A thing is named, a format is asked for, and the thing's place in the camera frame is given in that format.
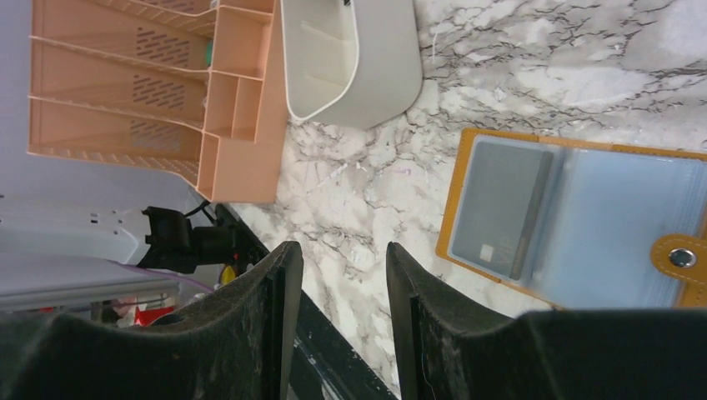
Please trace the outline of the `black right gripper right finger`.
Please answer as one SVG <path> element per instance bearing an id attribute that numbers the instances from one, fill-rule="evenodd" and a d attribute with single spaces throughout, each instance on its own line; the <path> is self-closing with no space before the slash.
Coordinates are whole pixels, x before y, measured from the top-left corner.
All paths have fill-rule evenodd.
<path id="1" fill-rule="evenodd" d="M 700 309 L 534 311 L 507 317 L 386 251 L 404 399 L 703 399 Z"/>

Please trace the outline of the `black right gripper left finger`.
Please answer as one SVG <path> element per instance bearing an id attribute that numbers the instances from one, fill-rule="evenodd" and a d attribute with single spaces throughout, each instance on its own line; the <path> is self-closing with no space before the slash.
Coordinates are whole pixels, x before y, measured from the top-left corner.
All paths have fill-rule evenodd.
<path id="1" fill-rule="evenodd" d="M 303 280 L 299 243 L 146 327 L 67 313 L 1 318 L 4 399 L 284 399 Z"/>

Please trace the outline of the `yellow leather card holder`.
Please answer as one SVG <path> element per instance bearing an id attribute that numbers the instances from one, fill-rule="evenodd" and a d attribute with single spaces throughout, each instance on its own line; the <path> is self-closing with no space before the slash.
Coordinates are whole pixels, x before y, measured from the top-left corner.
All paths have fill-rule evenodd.
<path id="1" fill-rule="evenodd" d="M 702 308 L 706 156 L 465 129 L 436 253 L 559 308 Z"/>

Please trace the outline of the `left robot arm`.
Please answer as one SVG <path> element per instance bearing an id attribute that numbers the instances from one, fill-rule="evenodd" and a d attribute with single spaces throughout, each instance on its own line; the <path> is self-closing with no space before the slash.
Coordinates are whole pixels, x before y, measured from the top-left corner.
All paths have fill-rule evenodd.
<path id="1" fill-rule="evenodd" d="M 146 277 L 144 282 L 3 294 L 2 311 L 19 312 L 174 294 L 180 284 L 209 293 L 211 287 L 190 274 L 202 265 L 234 263 L 236 233 L 221 223 L 193 227 L 187 214 L 160 207 L 85 211 L 2 197 L 1 250 L 100 259 Z"/>

